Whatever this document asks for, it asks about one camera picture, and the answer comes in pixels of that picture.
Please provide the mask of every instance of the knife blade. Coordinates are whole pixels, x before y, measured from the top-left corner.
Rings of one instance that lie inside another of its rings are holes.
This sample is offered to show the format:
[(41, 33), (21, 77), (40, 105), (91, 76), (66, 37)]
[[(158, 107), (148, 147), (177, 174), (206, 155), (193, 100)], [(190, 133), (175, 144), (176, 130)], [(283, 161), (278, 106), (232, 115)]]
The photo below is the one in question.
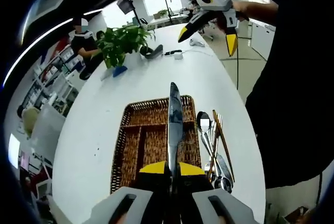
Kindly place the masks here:
[(177, 176), (177, 149), (183, 137), (183, 113), (177, 85), (171, 82), (168, 106), (168, 167), (175, 180)]

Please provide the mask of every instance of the white table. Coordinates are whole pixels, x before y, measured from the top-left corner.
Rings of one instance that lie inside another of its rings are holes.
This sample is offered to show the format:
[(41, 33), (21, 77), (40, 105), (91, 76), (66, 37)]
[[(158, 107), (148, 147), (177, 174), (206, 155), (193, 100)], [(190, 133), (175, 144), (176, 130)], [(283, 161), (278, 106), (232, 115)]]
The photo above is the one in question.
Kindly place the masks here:
[[(63, 126), (53, 169), (53, 197), (74, 223), (90, 217), (92, 207), (108, 197), (115, 141), (126, 105), (132, 102), (169, 96), (170, 82), (181, 95), (190, 95), (196, 112), (212, 109), (224, 119), (223, 132), (229, 148), (235, 184), (232, 194), (248, 205), (255, 219), (265, 216), (265, 179), (261, 155), (251, 121), (238, 91), (212, 49), (178, 43), (184, 24), (156, 30), (153, 48), (163, 44), (164, 51), (192, 50), (182, 60), (159, 57), (145, 61), (143, 67), (127, 70), (118, 77), (101, 81), (102, 63), (87, 80)], [(205, 42), (196, 33), (194, 37)], [(223, 145), (219, 153), (225, 158)], [(200, 141), (202, 167), (209, 156)]]
[[(188, 15), (185, 15), (185, 14), (179, 14), (179, 15), (175, 15), (175, 16), (172, 16), (172, 21), (173, 20), (178, 20), (178, 19), (184, 19), (184, 18), (187, 18)], [(158, 27), (158, 25), (160, 24), (164, 24), (166, 22), (169, 22), (169, 17), (165, 17), (165, 18), (160, 18), (160, 19), (152, 19), (148, 25), (149, 26), (156, 26), (156, 28)]]

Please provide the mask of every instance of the floor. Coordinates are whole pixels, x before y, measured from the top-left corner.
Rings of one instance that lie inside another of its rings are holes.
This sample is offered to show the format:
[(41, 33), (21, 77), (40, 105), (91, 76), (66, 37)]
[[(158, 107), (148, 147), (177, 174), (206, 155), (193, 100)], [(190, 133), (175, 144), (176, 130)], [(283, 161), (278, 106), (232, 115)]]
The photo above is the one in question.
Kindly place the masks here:
[[(251, 37), (252, 27), (247, 21), (240, 24), (239, 37)], [(234, 84), (237, 84), (236, 54), (229, 57), (225, 35), (217, 28), (205, 29), (205, 34), (213, 36), (213, 41), (204, 36), (206, 42), (214, 50), (217, 57), (224, 65)], [(266, 60), (250, 47), (249, 39), (239, 38), (239, 82), (238, 90), (244, 102), (248, 94), (261, 74)], [(313, 208), (316, 204), (319, 186), (319, 177), (306, 182), (301, 182), (295, 186), (286, 186), (266, 190), (267, 203), (271, 203), (275, 212), (280, 216), (285, 216), (300, 206)]]

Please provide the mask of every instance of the potted plant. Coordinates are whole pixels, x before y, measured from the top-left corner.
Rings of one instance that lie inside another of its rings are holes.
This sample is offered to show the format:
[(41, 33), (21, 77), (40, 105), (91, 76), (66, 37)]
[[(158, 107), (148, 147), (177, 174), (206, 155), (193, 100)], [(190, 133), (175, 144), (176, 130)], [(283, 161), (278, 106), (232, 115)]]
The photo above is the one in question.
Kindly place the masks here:
[(158, 11), (158, 14), (159, 14), (160, 18), (165, 17), (167, 15), (167, 13), (168, 13), (167, 9)]
[(133, 68), (141, 61), (139, 49), (148, 47), (146, 37), (150, 32), (138, 26), (126, 26), (122, 28), (107, 28), (104, 38), (98, 40), (107, 68), (114, 67), (113, 76)]

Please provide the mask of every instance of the woven cutlery tray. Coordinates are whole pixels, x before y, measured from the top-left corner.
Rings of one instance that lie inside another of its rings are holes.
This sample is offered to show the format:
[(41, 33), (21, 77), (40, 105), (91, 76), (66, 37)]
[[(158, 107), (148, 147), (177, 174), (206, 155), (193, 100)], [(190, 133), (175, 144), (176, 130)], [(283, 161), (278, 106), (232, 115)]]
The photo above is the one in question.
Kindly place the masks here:
[[(192, 97), (181, 96), (184, 138), (177, 160), (200, 167), (200, 153)], [(110, 193), (129, 186), (139, 170), (168, 158), (169, 98), (129, 104), (123, 113), (115, 146)]]

